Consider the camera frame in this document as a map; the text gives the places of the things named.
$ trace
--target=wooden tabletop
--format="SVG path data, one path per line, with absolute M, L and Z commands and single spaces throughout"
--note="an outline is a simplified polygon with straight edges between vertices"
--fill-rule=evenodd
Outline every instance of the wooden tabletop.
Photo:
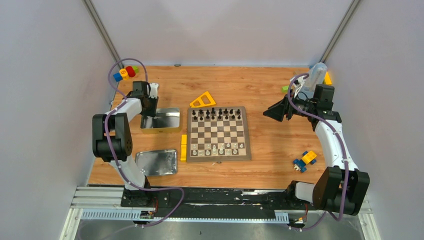
M 143 68 L 130 80 L 121 81 L 119 89 L 125 94 L 132 89 L 132 81 L 144 80 Z M 271 105 L 283 99 L 281 87 L 289 84 L 295 73 L 307 68 L 280 67 L 194 67 L 149 66 L 150 83 L 159 83 L 158 108 L 180 108 L 182 131 L 178 133 L 143 134 L 141 116 L 130 123 L 132 155 L 142 151 L 176 149 L 178 173 L 152 176 L 152 186 L 215 187 L 285 189 L 292 180 L 316 183 L 325 170 L 321 144 L 306 117 L 294 116 L 290 121 L 278 122 L 263 116 Z M 187 163 L 179 161 L 181 134 L 187 133 L 189 104 L 209 91 L 217 107 L 245 106 L 250 134 L 251 161 Z M 122 96 L 115 96 L 114 106 Z M 317 163 L 307 171 L 294 170 L 293 160 L 304 151 L 314 151 Z M 118 173 L 101 159 L 96 159 L 90 184 L 119 184 Z

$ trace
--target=gray wall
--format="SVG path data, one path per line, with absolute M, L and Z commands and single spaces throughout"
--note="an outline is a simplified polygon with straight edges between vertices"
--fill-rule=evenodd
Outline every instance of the gray wall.
M 82 1 L 1 1 L 0 62 L 0 239 L 58 239 L 112 58 Z
M 363 0 L 327 64 L 385 240 L 423 239 L 424 2 Z
M 149 65 L 310 65 L 351 0 L 93 0 L 121 56 Z

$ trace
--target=yellow triangular block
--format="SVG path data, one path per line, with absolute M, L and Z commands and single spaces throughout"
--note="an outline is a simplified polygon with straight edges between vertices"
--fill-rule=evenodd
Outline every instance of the yellow triangular block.
M 203 102 L 202 98 L 206 97 L 210 103 Z M 211 94 L 208 91 L 205 91 L 202 95 L 200 95 L 198 98 L 196 98 L 194 101 L 190 103 L 190 107 L 192 108 L 203 108 L 203 107 L 209 107 L 209 106 L 215 106 L 217 103 L 212 98 Z

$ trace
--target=purple hose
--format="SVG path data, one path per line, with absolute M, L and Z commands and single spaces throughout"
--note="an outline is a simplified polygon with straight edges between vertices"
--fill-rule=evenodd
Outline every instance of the purple hose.
M 336 131 L 336 129 L 328 122 L 328 121 L 326 121 L 324 118 L 322 118 L 322 117 L 319 117 L 319 116 L 317 116 L 317 115 L 314 115 L 314 114 L 312 114 L 312 113 L 309 113 L 309 112 L 306 112 L 306 111 L 304 111 L 304 110 L 302 110 L 302 109 L 300 109 L 300 108 L 298 108 L 294 103 L 293 103 L 293 101 L 292 101 L 292 96 L 291 96 L 291 90 L 292 90 L 292 86 L 293 86 L 293 83 L 295 82 L 295 80 L 297 80 L 298 78 L 300 78 L 300 77 L 304 77 L 304 76 L 306 76 L 306 78 L 308 78 L 309 77 L 309 73 L 302 73 L 302 74 L 299 74 L 299 75 L 296 75 L 296 76 L 294 76 L 293 77 L 293 80 L 290 82 L 290 84 L 288 85 L 288 91 L 287 91 L 287 99 L 288 99 L 288 102 L 290 103 L 290 105 L 296 110 L 296 111 L 298 111 L 299 113 L 301 113 L 301 114 L 304 114 L 304 115 L 306 115 L 306 116 L 309 116 L 309 117 L 312 117 L 312 118 L 315 118 L 315 119 L 318 119 L 319 121 L 321 121 L 321 122 L 323 122 L 323 123 L 325 123 L 331 130 L 332 130 L 332 132 L 335 134 L 335 136 L 337 137 L 337 140 L 338 140 L 338 142 L 340 143 L 340 148 L 341 148 L 341 154 L 342 154 L 342 157 L 343 157 L 343 159 L 345 160 L 345 159 L 347 159 L 348 158 L 348 156 L 347 156 L 347 154 L 346 154 L 346 149 L 345 149 L 345 144 L 343 143 L 343 140 L 342 140 L 342 137 L 339 135 L 339 133 Z M 339 210 L 339 215 L 338 215 L 338 217 L 336 217 L 335 215 L 334 215 L 334 213 L 332 213 L 332 212 L 328 212 L 328 213 L 330 213 L 330 215 L 337 221 L 337 222 L 339 222 L 339 221 L 341 221 L 342 220 L 342 218 L 343 218 L 343 211 L 344 211 L 344 209 L 345 209 L 345 200 L 346 200 L 346 191 L 347 191 L 347 189 L 348 189 L 348 179 L 349 179 L 349 162 L 347 161 L 347 160 L 345 160 L 344 161 L 344 182 L 343 182 L 343 187 L 342 187 L 342 190 L 341 190 L 341 204 L 340 204 L 340 210 Z M 310 227 L 307 227 L 307 228 L 304 228 L 304 229 L 302 229 L 302 231 L 307 231 L 307 230 L 311 230 L 311 229 L 313 229 L 313 228 L 315 228 L 321 221 L 322 221 L 322 219 L 324 218 L 324 216 L 325 216 L 325 213 L 321 216 L 321 218 L 314 224 L 314 225 L 312 225 L 312 226 L 310 226 Z
M 160 224 L 161 222 L 163 222 L 165 219 L 167 219 L 172 213 L 174 213 L 175 212 L 175 210 L 180 206 L 180 204 L 183 202 L 183 199 L 184 199 L 184 190 L 181 188 L 181 187 L 163 187 L 163 188 L 156 188 L 156 189 L 150 189 L 150 188 L 143 188 L 143 187 L 141 187 L 141 186 L 137 186 L 137 185 L 135 185 L 134 183 L 132 183 L 132 182 L 130 182 L 130 180 L 127 178 L 127 176 L 125 176 L 125 174 L 124 174 L 124 172 L 121 170 L 121 164 L 118 162 L 118 157 L 117 157 L 117 154 L 116 154 L 116 152 L 115 152 L 115 150 L 114 150 L 114 147 L 113 147 L 113 145 L 112 145 L 112 140 L 111 140 L 111 135 L 110 135 L 110 133 L 109 133 L 109 126 L 108 126 L 108 122 L 109 122 L 109 117 L 112 115 L 112 114 L 114 114 L 114 113 L 116 113 L 117 112 L 117 110 L 119 110 L 120 108 L 122 108 L 126 103 L 127 103 L 127 96 L 125 96 L 125 94 L 122 92 L 122 91 L 120 91 L 117 87 L 115 87 L 114 86 L 114 84 L 111 82 L 111 74 L 112 74 L 112 71 L 113 71 L 113 69 L 114 69 L 114 67 L 116 66 L 116 65 L 118 65 L 119 63 L 121 63 L 121 62 L 123 62 L 123 61 L 127 61 L 127 60 L 132 60 L 132 61 L 136 61 L 136 62 L 138 62 L 139 64 L 141 64 L 141 66 L 143 67 L 143 69 L 144 69 L 144 74 L 145 74 L 145 80 L 146 80 L 146 82 L 148 81 L 148 74 L 147 74 L 147 70 L 146 70 L 146 67 L 144 66 L 144 64 L 141 62 L 141 61 L 139 61 L 139 60 L 137 60 L 137 59 L 135 59 L 135 58 L 124 58 L 124 59 L 121 59 L 121 60 L 119 60 L 119 61 L 117 61 L 117 62 L 115 62 L 115 64 L 110 68 L 110 70 L 109 70 L 109 73 L 107 74 L 107 80 L 109 81 L 109 84 L 112 86 L 112 88 L 113 89 L 115 89 L 118 93 L 120 93 L 122 96 L 123 96 L 123 98 L 124 98 L 124 101 L 121 103 L 121 104 L 119 104 L 116 108 L 114 108 L 114 109 L 112 109 L 107 115 L 106 115 L 106 118 L 104 119 L 104 129 L 105 129 L 105 133 L 106 133 L 106 139 L 107 139 L 107 143 L 109 144 L 109 148 L 110 148 L 110 152 L 112 153 L 112 156 L 113 156 L 113 159 L 115 160 L 115 164 L 116 164 L 116 166 L 118 167 L 118 171 L 119 171 L 119 173 L 121 174 L 121 176 L 122 176 L 122 178 L 125 180 L 125 182 L 127 182 L 129 185 L 131 185 L 132 187 L 134 187 L 134 188 L 136 188 L 136 189 L 139 189 L 139 190 L 142 190 L 142 191 L 148 191 L 148 192 L 157 192 L 157 191 L 166 191 L 166 190 L 180 190 L 181 191 L 181 199 L 179 200 L 179 202 L 177 203 L 177 205 L 165 216 L 165 217 L 163 217 L 162 219 L 160 219 L 159 221 L 156 221 L 156 222 L 153 222 L 153 223 L 149 223 L 149 224 L 146 224 L 146 225 L 141 225 L 141 227 L 151 227 L 151 226 L 155 226 L 155 225 L 157 225 L 157 224 Z

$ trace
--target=purple cable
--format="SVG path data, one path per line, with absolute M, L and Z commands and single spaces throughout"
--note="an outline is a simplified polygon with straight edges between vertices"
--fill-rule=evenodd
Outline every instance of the purple cable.
M 109 84 L 110 84 L 110 86 L 112 86 L 112 88 L 113 89 L 115 89 L 118 93 L 120 93 L 122 96 L 123 96 L 123 98 L 124 98 L 124 101 L 121 103 L 121 104 L 119 104 L 116 108 L 114 108 L 114 109 L 112 109 L 107 115 L 106 115 L 106 118 L 104 119 L 104 130 L 105 130 L 105 133 L 106 133 L 106 139 L 107 139 L 107 143 L 109 144 L 109 148 L 110 148 L 110 152 L 112 153 L 112 156 L 113 156 L 113 159 L 115 160 L 115 164 L 116 164 L 116 166 L 118 167 L 118 171 L 119 171 L 119 173 L 121 174 L 121 176 L 122 176 L 122 178 L 129 184 L 129 185 L 131 185 L 132 187 L 134 187 L 134 188 L 136 188 L 136 189 L 139 189 L 139 190 L 142 190 L 142 191 L 148 191 L 148 192 L 157 192 L 157 191 L 166 191 L 166 190 L 180 190 L 181 191 L 181 199 L 179 200 L 179 202 L 177 203 L 177 205 L 165 216 L 165 217 L 163 217 L 162 219 L 160 219 L 159 221 L 156 221 L 156 222 L 153 222 L 153 223 L 149 223 L 149 224 L 146 224 L 146 225 L 141 225 L 141 227 L 151 227 L 151 226 L 155 226 L 155 225 L 158 225 L 158 224 L 160 224 L 160 223 L 162 223 L 164 220 L 166 220 L 172 213 L 174 213 L 175 212 L 175 210 L 180 206 L 180 204 L 183 202 L 183 199 L 184 199 L 184 190 L 181 188 L 181 187 L 163 187 L 163 188 L 157 188 L 157 189 L 150 189 L 150 188 L 143 188 L 143 187 L 141 187 L 141 186 L 137 186 L 137 185 L 135 185 L 134 183 L 132 183 L 132 182 L 130 182 L 130 180 L 127 178 L 127 176 L 125 176 L 125 174 L 124 174 L 124 172 L 122 171 L 122 169 L 121 169 L 121 164 L 118 162 L 118 157 L 117 157 L 117 154 L 116 154 L 116 152 L 115 152 L 115 150 L 114 150 L 114 147 L 113 147 L 113 145 L 112 145 L 112 140 L 111 140 L 111 135 L 110 135 L 110 133 L 109 133 L 109 126 L 108 126 L 108 122 L 109 122 L 109 117 L 112 115 L 112 114 L 114 114 L 114 113 L 116 113 L 116 111 L 118 111 L 120 108 L 122 108 L 126 103 L 127 103 L 127 96 L 125 96 L 125 94 L 122 92 L 122 91 L 120 91 L 117 87 L 115 87 L 114 86 L 114 84 L 111 82 L 111 74 L 112 74 L 112 71 L 113 71 L 113 69 L 114 69 L 114 67 L 116 66 L 116 65 L 118 65 L 119 63 L 121 63 L 121 62 L 123 62 L 123 61 L 127 61 L 127 60 L 132 60 L 132 61 L 136 61 L 136 62 L 138 62 L 139 64 L 141 64 L 141 66 L 143 66 L 143 69 L 144 69 L 144 74 L 145 74 L 145 80 L 146 80 L 146 82 L 148 81 L 148 75 L 147 75 L 147 70 L 146 70 L 146 67 L 144 66 L 144 64 L 141 62 L 141 61 L 139 61 L 139 60 L 137 60 L 137 59 L 135 59 L 135 58 L 124 58 L 124 59 L 121 59 L 121 60 L 119 60 L 119 61 L 117 61 L 117 62 L 115 62 L 115 64 L 110 68 L 110 70 L 109 70 L 109 73 L 107 74 L 107 80 L 108 80 L 108 82 L 109 82 Z
M 326 121 L 324 118 L 319 117 L 317 115 L 314 115 L 312 113 L 306 112 L 306 111 L 298 108 L 293 103 L 292 96 L 291 96 L 292 86 L 293 86 L 293 83 L 295 82 L 295 80 L 297 80 L 300 77 L 306 77 L 306 78 L 308 78 L 309 77 L 309 73 L 301 73 L 301 74 L 298 74 L 298 75 L 296 75 L 296 76 L 293 77 L 293 80 L 288 85 L 288 90 L 287 90 L 287 99 L 288 99 L 288 102 L 299 113 L 304 114 L 304 115 L 309 116 L 309 117 L 312 117 L 312 118 L 315 118 L 315 119 L 318 119 L 319 121 L 325 123 L 332 130 L 332 132 L 335 134 L 335 136 L 337 137 L 337 140 L 340 143 L 341 154 L 342 154 L 343 159 L 344 160 L 347 159 L 348 156 L 346 154 L 345 144 L 343 143 L 342 137 L 336 131 L 336 129 L 328 121 Z M 334 218 L 334 220 L 336 220 L 337 222 L 341 221 L 342 218 L 343 218 L 343 211 L 345 209 L 346 191 L 348 189 L 348 179 L 349 179 L 349 162 L 348 161 L 344 161 L 344 182 L 343 182 L 343 187 L 342 187 L 342 190 L 341 190 L 341 204 L 340 204 L 339 215 L 338 215 L 338 217 L 336 217 L 334 215 L 334 213 L 332 213 L 330 211 L 328 212 Z M 311 229 L 315 228 L 318 225 L 318 223 L 320 223 L 322 221 L 322 219 L 324 218 L 324 216 L 325 216 L 325 213 L 321 216 L 321 218 L 314 225 L 312 225 L 310 227 L 307 227 L 305 229 L 302 229 L 302 231 L 307 231 L 307 230 L 311 230 Z

